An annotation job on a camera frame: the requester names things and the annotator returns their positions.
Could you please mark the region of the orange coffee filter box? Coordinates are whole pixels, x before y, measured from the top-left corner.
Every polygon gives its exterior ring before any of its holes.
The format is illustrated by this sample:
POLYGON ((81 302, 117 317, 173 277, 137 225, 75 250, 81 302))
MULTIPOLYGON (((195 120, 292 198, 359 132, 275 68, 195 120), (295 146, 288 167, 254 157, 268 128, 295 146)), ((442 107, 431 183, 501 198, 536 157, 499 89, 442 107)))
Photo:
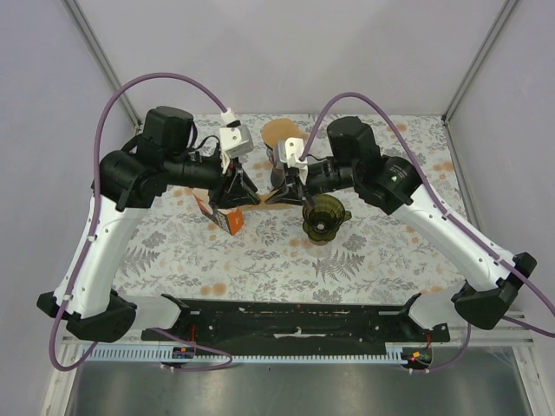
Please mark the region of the orange coffee filter box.
POLYGON ((200 212, 228 234, 235 236, 244 226, 243 212, 239 208, 212 208, 206 190, 193 189, 193 196, 200 212))

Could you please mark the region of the green glass dripper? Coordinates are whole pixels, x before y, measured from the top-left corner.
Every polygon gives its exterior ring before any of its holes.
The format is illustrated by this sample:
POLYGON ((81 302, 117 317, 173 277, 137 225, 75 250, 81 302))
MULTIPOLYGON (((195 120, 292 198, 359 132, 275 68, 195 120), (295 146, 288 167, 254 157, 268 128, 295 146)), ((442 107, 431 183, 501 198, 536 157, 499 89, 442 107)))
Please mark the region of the green glass dripper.
POLYGON ((303 206, 302 215, 303 231, 313 244, 320 245, 333 241, 342 224, 352 218, 343 203, 328 194, 316 195, 312 204, 303 206))

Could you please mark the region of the brown paper coffee filter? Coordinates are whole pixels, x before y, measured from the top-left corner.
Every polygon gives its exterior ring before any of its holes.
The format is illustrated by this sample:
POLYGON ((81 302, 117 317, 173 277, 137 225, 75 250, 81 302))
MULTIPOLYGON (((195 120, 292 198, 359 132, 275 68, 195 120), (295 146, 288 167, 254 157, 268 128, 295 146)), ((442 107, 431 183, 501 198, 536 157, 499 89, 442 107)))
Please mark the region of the brown paper coffee filter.
POLYGON ((279 118, 267 122, 261 130, 262 141, 273 148, 279 141, 289 138, 303 138, 304 134, 291 119, 279 118))

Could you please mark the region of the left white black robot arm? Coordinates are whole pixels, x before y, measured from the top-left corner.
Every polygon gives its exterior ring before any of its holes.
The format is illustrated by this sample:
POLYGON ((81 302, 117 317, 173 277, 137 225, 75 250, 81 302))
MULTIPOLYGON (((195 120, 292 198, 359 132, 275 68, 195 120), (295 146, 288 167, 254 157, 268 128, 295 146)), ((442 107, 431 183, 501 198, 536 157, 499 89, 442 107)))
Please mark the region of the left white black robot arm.
POLYGON ((123 297, 113 281, 138 223, 168 186, 206 190, 213 208, 259 204, 258 189, 239 161, 254 148, 251 133, 231 115, 223 120, 215 152, 203 156, 194 146, 193 116, 159 106, 147 113, 141 133, 102 158, 80 241, 88 252, 75 254, 60 285, 39 295, 42 312, 66 321, 67 330, 83 341, 114 342, 130 330, 150 328, 176 341, 190 333, 190 309, 182 301, 169 295, 123 297))

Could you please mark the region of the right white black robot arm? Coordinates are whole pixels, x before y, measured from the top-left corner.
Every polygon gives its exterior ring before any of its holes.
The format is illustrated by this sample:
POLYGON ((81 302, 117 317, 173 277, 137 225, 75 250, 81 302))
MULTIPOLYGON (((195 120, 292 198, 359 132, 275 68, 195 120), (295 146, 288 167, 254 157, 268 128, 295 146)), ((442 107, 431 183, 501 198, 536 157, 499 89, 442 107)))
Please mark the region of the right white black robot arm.
POLYGON ((294 121, 264 125, 261 136, 273 164, 274 186, 267 204, 302 206, 308 239, 326 244, 348 219, 331 194, 351 188, 367 205, 415 229, 445 256, 464 281, 438 293, 414 295, 405 303, 396 327, 407 341, 457 319, 484 330, 506 320, 536 259, 527 252, 513 254, 478 232, 440 200, 414 162, 383 154, 372 127, 358 117, 334 120, 326 133, 331 155, 310 164, 301 159, 308 138, 294 121))

